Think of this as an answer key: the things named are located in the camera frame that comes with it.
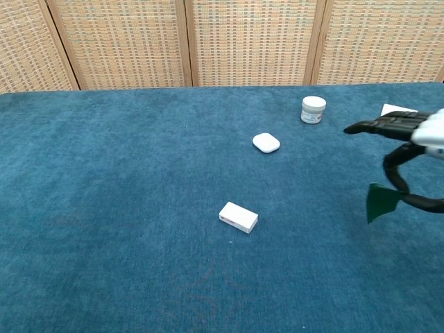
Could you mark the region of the black and silver right hand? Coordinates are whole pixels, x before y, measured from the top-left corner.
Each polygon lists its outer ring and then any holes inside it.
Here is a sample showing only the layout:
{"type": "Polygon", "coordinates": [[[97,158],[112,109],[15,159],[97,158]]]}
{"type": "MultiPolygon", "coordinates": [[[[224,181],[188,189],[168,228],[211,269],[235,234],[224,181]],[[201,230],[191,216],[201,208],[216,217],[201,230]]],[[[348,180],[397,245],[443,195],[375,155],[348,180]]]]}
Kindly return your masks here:
{"type": "Polygon", "coordinates": [[[366,199],[367,220],[392,212],[398,202],[422,211],[442,214],[443,199],[428,198],[410,191],[400,175],[400,166],[420,155],[428,154],[443,159],[443,110],[433,114],[424,112],[392,111],[373,120],[365,120],[344,128],[344,133],[370,133],[403,141],[403,145],[384,156],[382,167],[388,181],[395,187],[388,189],[378,184],[369,186],[366,199]]]}

